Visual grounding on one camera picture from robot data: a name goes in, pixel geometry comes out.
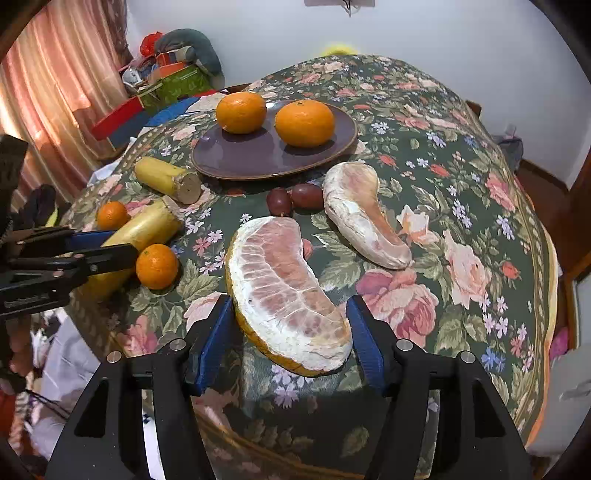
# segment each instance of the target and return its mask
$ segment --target orange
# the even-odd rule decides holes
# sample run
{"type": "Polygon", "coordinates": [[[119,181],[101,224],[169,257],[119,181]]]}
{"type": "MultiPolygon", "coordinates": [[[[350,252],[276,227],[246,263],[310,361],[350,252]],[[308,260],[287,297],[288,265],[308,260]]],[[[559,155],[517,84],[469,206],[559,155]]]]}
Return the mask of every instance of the orange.
{"type": "Polygon", "coordinates": [[[168,287],[177,277],[177,273],[177,257],[163,244],[146,247],[135,262],[135,274],[139,281],[152,290],[168,287]]]}
{"type": "Polygon", "coordinates": [[[118,230],[128,220],[129,214],[121,202],[105,203],[96,214],[96,223],[101,230],[118,230]]]}
{"type": "Polygon", "coordinates": [[[253,92],[226,95],[216,108],[218,124],[231,134],[249,134],[258,130],[266,115],[265,101],[253,92]]]}
{"type": "Polygon", "coordinates": [[[275,130],[292,147],[318,147],[335,132],[335,116],[322,102],[297,100],[277,112],[275,130]]]}

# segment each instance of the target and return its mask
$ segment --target tabletop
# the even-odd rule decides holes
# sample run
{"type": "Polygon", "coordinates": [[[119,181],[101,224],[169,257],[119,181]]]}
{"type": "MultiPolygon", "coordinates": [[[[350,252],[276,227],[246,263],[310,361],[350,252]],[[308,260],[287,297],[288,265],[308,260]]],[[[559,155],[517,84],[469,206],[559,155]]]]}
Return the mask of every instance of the tabletop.
{"type": "MultiPolygon", "coordinates": [[[[269,101],[313,98],[351,115],[358,140],[342,160],[378,173],[379,201],[411,247],[413,263],[387,271],[352,250],[324,213],[295,213],[304,255],[336,305],[363,295],[398,337],[429,352],[472,351],[490,373],[527,443],[542,419],[548,347],[556,317],[557,261],[532,206],[500,149],[454,92],[415,67],[387,57],[332,56],[305,61],[257,80],[248,90],[269,101]]],[[[86,189],[63,223],[95,228],[105,202],[131,215],[158,197],[133,165],[144,155],[193,168],[191,152],[215,112],[183,115],[138,139],[108,179],[86,189]]],[[[224,256],[233,233],[268,215],[276,186],[322,185],[332,164],[273,182],[204,179],[195,204],[183,207],[184,231],[171,246],[177,282],[150,291],[130,281],[107,303],[76,294],[70,314],[93,351],[155,351],[184,336],[226,291],[224,256]]],[[[417,477],[429,475],[438,392],[432,391],[417,477]]],[[[332,375],[292,374],[246,339],[228,350],[215,385],[193,400],[218,478],[363,478],[388,407],[363,381],[353,352],[332,375]]]]}

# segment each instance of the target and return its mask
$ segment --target gray pillow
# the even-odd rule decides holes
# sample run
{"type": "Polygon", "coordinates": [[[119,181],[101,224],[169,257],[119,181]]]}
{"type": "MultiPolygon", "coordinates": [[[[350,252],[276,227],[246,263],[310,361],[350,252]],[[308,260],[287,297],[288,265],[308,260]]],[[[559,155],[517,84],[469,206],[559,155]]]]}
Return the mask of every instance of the gray pillow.
{"type": "Polygon", "coordinates": [[[211,42],[200,31],[191,28],[172,30],[160,37],[154,48],[158,54],[187,46],[191,47],[186,54],[187,62],[196,63],[212,77],[222,72],[222,66],[211,42]]]}

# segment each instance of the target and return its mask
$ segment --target table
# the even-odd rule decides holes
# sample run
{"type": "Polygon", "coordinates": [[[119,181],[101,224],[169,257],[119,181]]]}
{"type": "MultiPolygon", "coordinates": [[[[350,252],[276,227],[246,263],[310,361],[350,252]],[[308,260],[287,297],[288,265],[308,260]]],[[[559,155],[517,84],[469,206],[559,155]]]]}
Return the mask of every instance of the table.
{"type": "MultiPolygon", "coordinates": [[[[471,350],[524,443],[530,441],[548,383],[556,254],[465,102],[403,61],[361,55],[305,61],[248,90],[268,100],[314,98],[352,115],[358,141],[344,159],[376,169],[386,217],[411,245],[413,265],[386,271],[344,245],[324,213],[295,214],[307,261],[328,296],[341,305],[363,294],[398,336],[429,352],[471,350]]],[[[214,122],[213,111],[198,112],[143,135],[110,178],[80,195],[64,223],[91,229],[97,209],[110,200],[126,203],[132,215],[140,211],[158,194],[137,182],[134,162],[150,155],[191,167],[193,146],[214,122]]],[[[169,291],[131,281],[103,305],[74,295],[70,314],[93,351],[141,355],[184,336],[226,291],[227,245],[241,224],[268,215],[267,191],[301,181],[322,185],[328,167],[273,183],[206,180],[199,201],[183,209],[185,230],[171,243],[182,275],[169,291]]],[[[438,399],[433,391],[420,478],[430,471],[438,399]]],[[[363,478],[388,401],[364,384],[354,353],[341,371],[311,379],[283,370],[240,339],[194,406],[218,478],[337,479],[363,478]]]]}

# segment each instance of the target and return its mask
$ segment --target purple plate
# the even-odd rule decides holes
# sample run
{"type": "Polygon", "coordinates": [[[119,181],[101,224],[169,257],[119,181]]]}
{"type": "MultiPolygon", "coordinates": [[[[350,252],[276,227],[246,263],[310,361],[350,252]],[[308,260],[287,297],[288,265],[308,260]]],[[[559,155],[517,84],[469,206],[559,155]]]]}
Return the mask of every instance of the purple plate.
{"type": "Polygon", "coordinates": [[[197,171],[223,180],[270,179],[322,165],[353,144],[357,137],[355,121],[327,104],[335,115],[335,133],[331,139],[316,148],[286,145],[273,125],[277,112],[292,101],[268,103],[265,123],[251,134],[229,134],[218,124],[211,127],[193,149],[197,171]]]}

